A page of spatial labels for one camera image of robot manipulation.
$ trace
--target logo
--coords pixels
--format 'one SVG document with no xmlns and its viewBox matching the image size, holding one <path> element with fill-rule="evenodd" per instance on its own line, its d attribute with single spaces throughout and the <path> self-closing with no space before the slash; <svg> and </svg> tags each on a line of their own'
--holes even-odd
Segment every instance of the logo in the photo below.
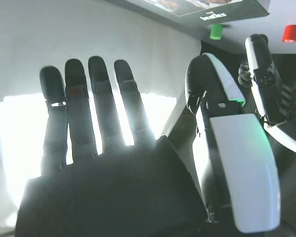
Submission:
<svg viewBox="0 0 296 237">
<path fill-rule="evenodd" d="M 227 15 L 225 13 L 220 13 L 220 14 L 215 14 L 213 13 L 210 16 L 205 16 L 205 17 L 199 17 L 201 18 L 203 21 L 207 21 L 207 20 L 212 20 L 212 19 L 217 19 L 217 18 L 221 18 L 221 17 L 226 17 Z"/>
</svg>

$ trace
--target green cap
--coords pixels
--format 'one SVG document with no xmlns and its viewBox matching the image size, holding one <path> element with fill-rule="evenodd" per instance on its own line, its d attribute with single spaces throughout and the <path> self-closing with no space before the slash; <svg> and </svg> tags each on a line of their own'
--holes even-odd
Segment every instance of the green cap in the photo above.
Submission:
<svg viewBox="0 0 296 237">
<path fill-rule="evenodd" d="M 222 38 L 222 29 L 223 29 L 223 25 L 213 24 L 210 39 L 220 40 Z"/>
</svg>

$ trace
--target box with printed picture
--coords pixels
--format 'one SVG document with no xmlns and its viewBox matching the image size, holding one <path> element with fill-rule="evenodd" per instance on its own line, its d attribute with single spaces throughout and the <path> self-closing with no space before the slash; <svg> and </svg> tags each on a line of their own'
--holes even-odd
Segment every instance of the box with printed picture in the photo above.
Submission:
<svg viewBox="0 0 296 237">
<path fill-rule="evenodd" d="M 268 15 L 270 0 L 127 0 L 187 27 Z"/>
</svg>

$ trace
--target red object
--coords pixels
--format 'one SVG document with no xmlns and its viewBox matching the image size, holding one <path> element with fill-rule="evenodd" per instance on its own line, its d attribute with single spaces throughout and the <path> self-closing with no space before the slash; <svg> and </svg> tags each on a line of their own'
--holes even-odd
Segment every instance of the red object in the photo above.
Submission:
<svg viewBox="0 0 296 237">
<path fill-rule="evenodd" d="M 295 43 L 296 42 L 296 25 L 289 25 L 285 27 L 282 41 L 284 43 Z"/>
</svg>

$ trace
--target printed image on box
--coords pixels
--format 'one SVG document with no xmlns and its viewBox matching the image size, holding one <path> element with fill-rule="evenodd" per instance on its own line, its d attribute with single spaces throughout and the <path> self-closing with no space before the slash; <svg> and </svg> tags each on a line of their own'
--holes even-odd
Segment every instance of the printed image on box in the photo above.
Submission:
<svg viewBox="0 0 296 237">
<path fill-rule="evenodd" d="M 240 2 L 242 0 L 143 0 L 176 16 L 184 16 L 194 12 L 217 6 Z"/>
</svg>

